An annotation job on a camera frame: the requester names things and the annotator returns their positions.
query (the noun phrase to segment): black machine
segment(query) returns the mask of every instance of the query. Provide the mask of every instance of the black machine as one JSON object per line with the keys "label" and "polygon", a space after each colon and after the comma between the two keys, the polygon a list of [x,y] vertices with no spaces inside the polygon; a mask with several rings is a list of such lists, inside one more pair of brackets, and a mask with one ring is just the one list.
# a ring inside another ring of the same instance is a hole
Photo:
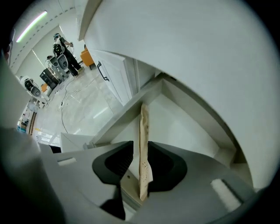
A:
{"label": "black machine", "polygon": [[47,68],[44,69],[40,77],[51,87],[51,89],[54,89],[61,82],[58,81]]}
{"label": "black machine", "polygon": [[29,79],[25,80],[24,86],[28,91],[31,91],[32,87],[34,87],[34,85]]}
{"label": "black machine", "polygon": [[53,45],[53,53],[55,54],[56,58],[58,58],[60,55],[62,55],[64,52],[63,47],[61,44],[54,44]]}

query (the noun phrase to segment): white robot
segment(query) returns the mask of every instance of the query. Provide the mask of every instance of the white robot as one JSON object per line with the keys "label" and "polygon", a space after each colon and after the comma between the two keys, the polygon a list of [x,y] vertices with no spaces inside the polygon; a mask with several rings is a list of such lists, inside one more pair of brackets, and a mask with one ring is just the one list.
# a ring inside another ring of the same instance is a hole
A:
{"label": "white robot", "polygon": [[68,78],[69,75],[64,71],[65,67],[62,68],[60,66],[56,57],[48,56],[45,65],[49,69],[53,70],[61,81],[64,81]]}
{"label": "white robot", "polygon": [[49,97],[42,93],[38,87],[38,85],[28,76],[21,76],[19,78],[21,85],[27,90],[27,92],[38,99],[43,104],[47,104],[49,101]]}
{"label": "white robot", "polygon": [[65,51],[65,48],[60,44],[59,40],[54,42],[53,44],[53,53],[54,57],[49,57],[49,65],[52,67],[52,69],[55,71],[56,74],[58,74],[58,70],[60,71],[61,74],[59,74],[59,78],[62,76],[63,80],[68,78],[68,75],[64,71],[65,69],[68,68],[68,61],[66,56],[63,54]]}

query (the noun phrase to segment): black cable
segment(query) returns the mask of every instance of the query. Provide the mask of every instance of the black cable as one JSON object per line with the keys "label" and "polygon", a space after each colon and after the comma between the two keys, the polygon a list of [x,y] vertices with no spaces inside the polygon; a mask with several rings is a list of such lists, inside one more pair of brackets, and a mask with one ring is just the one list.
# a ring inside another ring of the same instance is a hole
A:
{"label": "black cable", "polygon": [[73,52],[72,52],[72,54],[74,54],[74,45],[73,45],[73,47],[72,47],[72,48],[73,48]]}
{"label": "black cable", "polygon": [[62,90],[63,89],[63,87],[64,87],[64,85],[62,85],[58,90]]}
{"label": "black cable", "polygon": [[51,103],[51,101],[53,101],[54,97],[55,97],[55,95],[53,96],[53,98],[50,101],[48,101],[48,104],[45,106],[45,109],[47,109],[49,107],[49,104]]}
{"label": "black cable", "polygon": [[64,125],[64,123],[63,123],[63,115],[62,115],[62,105],[63,105],[63,100],[65,99],[65,97],[66,97],[66,93],[67,93],[67,86],[71,83],[71,82],[73,82],[75,80],[75,77],[74,77],[74,79],[72,79],[67,85],[66,85],[66,87],[65,87],[65,95],[64,95],[64,97],[63,97],[63,99],[62,99],[62,101],[61,101],[61,121],[62,121],[62,125],[63,125],[63,127],[64,127],[64,129],[66,130],[66,127],[65,127],[65,125]]}

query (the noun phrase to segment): white machine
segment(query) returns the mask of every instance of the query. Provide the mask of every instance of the white machine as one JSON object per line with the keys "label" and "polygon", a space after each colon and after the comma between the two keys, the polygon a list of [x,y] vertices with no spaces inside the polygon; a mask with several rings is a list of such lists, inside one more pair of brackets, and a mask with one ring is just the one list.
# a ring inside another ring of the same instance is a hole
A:
{"label": "white machine", "polygon": [[31,96],[43,104],[48,103],[49,97],[40,91],[38,85],[33,81],[33,79],[28,76],[20,77],[20,83]]}
{"label": "white machine", "polygon": [[56,75],[59,77],[59,79],[61,79],[61,81],[64,81],[69,76],[65,72],[65,69],[68,67],[68,62],[67,62],[66,57],[63,54],[59,56],[59,61],[56,57],[52,57],[52,58],[46,60],[46,64],[49,68],[51,68],[56,73]]}

